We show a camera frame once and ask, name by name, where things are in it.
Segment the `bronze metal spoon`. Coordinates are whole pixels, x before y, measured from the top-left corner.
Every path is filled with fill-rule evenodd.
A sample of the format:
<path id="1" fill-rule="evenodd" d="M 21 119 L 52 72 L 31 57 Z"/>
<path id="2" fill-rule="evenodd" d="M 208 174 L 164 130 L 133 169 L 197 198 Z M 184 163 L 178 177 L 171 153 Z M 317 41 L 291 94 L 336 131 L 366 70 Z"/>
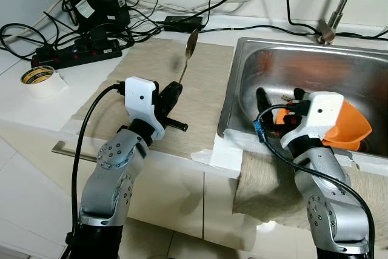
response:
<path id="1" fill-rule="evenodd" d="M 182 70 L 182 73 L 180 74 L 180 77 L 178 78 L 178 82 L 182 82 L 183 77 L 186 74 L 186 70 L 189 65 L 189 60 L 192 57 L 192 54 L 196 50 L 196 44 L 198 42 L 198 36 L 200 33 L 201 29 L 194 29 L 194 31 L 189 35 L 189 38 L 186 43 L 186 50 L 185 50 L 185 59 L 184 59 L 184 67 Z"/>

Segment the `orange plastic bowl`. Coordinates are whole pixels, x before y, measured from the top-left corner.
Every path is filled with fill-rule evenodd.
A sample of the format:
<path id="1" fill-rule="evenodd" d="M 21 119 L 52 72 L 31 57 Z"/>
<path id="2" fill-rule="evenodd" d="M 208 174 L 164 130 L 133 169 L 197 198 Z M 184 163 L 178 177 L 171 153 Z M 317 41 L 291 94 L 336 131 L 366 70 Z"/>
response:
<path id="1" fill-rule="evenodd" d="M 278 132 L 288 132 L 295 127 L 290 127 Z M 336 148 L 358 151 L 361 141 L 372 133 L 372 126 L 360 111 L 347 100 L 343 101 L 341 111 L 335 126 L 327 132 L 323 145 Z"/>

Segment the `beige woven placemat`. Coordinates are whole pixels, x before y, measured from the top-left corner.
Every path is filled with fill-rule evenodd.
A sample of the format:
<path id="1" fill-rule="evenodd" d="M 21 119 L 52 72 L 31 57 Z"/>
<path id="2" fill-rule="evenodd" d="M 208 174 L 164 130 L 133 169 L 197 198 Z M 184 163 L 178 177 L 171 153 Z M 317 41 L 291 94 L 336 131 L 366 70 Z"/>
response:
<path id="1" fill-rule="evenodd" d="M 184 76 L 186 44 L 171 39 L 152 38 L 136 44 L 99 86 L 98 93 L 116 81 L 137 76 L 157 81 L 164 88 L 182 80 L 182 95 L 169 117 L 188 124 L 186 132 L 166 128 L 163 139 L 152 150 L 186 159 L 193 153 L 211 150 L 229 81 L 233 47 L 197 43 Z"/>

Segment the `stainless steel sink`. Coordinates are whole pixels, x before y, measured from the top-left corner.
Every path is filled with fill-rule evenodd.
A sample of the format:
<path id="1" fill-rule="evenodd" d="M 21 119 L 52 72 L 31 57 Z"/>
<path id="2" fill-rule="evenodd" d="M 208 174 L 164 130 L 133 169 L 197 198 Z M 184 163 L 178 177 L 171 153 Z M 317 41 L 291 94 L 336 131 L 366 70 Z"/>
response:
<path id="1" fill-rule="evenodd" d="M 267 93 L 270 104 L 282 104 L 295 88 L 305 92 L 337 92 L 368 120 L 372 133 L 360 152 L 387 157 L 388 52 L 338 45 L 240 38 L 217 134 L 227 129 L 255 136 L 258 115 L 256 90 Z"/>

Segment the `white paper sheet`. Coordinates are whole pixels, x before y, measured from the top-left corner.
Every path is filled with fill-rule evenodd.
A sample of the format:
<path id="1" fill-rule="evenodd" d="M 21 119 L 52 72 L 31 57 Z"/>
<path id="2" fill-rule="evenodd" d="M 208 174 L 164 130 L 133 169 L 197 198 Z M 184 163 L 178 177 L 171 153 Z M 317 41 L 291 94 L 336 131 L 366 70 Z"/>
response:
<path id="1" fill-rule="evenodd" d="M 224 136 L 216 135 L 211 150 L 191 153 L 191 160 L 225 178 L 238 178 L 243 162 L 244 137 L 244 132 L 226 129 Z"/>

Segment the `black power adapter brick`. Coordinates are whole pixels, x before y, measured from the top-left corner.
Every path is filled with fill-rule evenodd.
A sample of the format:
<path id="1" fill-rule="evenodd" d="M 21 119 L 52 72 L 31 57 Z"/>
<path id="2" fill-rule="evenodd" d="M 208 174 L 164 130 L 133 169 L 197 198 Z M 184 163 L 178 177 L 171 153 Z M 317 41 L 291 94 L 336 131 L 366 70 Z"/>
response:
<path id="1" fill-rule="evenodd" d="M 166 18 L 159 23 L 166 31 L 180 33 L 192 33 L 194 30 L 202 30 L 205 27 L 202 16 L 183 21 L 183 19 L 187 18 L 188 16 L 166 16 Z"/>

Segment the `steel sink faucet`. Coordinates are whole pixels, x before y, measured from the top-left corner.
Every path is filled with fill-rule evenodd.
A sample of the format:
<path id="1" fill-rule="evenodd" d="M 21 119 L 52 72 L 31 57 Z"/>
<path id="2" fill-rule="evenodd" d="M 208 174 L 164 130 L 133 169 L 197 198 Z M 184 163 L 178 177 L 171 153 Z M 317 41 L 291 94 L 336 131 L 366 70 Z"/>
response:
<path id="1" fill-rule="evenodd" d="M 319 21 L 319 31 L 321 34 L 316 39 L 318 44 L 331 44 L 336 37 L 336 29 L 341 21 L 348 0 L 339 0 L 337 7 L 330 15 L 327 22 Z"/>

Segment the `beige hanging towel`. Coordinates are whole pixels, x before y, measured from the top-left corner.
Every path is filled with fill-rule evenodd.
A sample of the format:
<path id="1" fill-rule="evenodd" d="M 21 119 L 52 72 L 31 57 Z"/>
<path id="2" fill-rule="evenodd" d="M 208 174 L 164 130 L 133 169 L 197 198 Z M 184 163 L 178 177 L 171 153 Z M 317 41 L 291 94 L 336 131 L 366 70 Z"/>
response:
<path id="1" fill-rule="evenodd" d="M 388 225 L 386 177 L 354 167 L 344 166 L 343 169 L 349 174 L 352 187 L 369 204 L 376 220 L 376 231 L 384 234 Z M 310 229 L 301 193 L 294 182 L 293 168 L 272 155 L 243 153 L 233 211 L 261 222 L 274 221 L 283 226 Z"/>

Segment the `cream cabinet door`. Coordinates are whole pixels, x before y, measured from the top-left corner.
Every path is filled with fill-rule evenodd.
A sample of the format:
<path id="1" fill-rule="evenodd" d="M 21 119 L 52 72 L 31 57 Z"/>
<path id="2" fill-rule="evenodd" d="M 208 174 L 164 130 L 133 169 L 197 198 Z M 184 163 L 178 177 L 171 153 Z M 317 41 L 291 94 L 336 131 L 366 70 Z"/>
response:
<path id="1" fill-rule="evenodd" d="M 39 154 L 32 164 L 65 192 L 70 207 L 73 157 L 51 151 Z M 204 221 L 204 173 L 190 166 L 192 160 L 152 151 L 134 181 L 129 218 L 202 238 Z M 78 190 L 83 190 L 95 163 L 79 162 Z"/>
<path id="2" fill-rule="evenodd" d="M 316 254 L 305 229 L 233 213 L 235 179 L 206 172 L 203 182 L 203 239 L 269 259 L 305 259 Z"/>

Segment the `black power strip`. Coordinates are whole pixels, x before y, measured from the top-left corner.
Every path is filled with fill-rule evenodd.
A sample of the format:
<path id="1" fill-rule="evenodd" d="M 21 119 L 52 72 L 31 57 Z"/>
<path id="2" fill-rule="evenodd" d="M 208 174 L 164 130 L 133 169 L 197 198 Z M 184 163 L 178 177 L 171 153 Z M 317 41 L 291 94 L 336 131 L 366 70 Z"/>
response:
<path id="1" fill-rule="evenodd" d="M 37 48 L 30 64 L 31 68 L 53 67 L 55 70 L 60 70 L 120 56 L 122 51 L 118 40 L 89 41 L 81 38 L 63 49 L 55 49 L 52 45 Z"/>

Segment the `black battery charger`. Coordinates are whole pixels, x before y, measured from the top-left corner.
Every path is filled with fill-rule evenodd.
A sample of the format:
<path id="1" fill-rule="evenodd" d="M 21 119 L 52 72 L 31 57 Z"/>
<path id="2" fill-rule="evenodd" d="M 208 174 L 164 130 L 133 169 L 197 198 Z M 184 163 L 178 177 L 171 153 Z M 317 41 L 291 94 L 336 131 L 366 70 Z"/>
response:
<path id="1" fill-rule="evenodd" d="M 78 31 L 85 32 L 99 24 L 130 24 L 127 0 L 66 0 L 74 13 Z"/>

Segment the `white tape roll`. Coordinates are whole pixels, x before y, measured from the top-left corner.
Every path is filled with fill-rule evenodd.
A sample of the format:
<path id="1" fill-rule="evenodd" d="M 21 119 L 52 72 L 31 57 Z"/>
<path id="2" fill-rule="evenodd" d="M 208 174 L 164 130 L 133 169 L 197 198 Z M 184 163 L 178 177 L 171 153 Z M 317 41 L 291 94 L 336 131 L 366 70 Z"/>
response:
<path id="1" fill-rule="evenodd" d="M 33 67 L 20 77 L 22 86 L 34 98 L 49 98 L 67 88 L 66 81 L 53 67 Z"/>

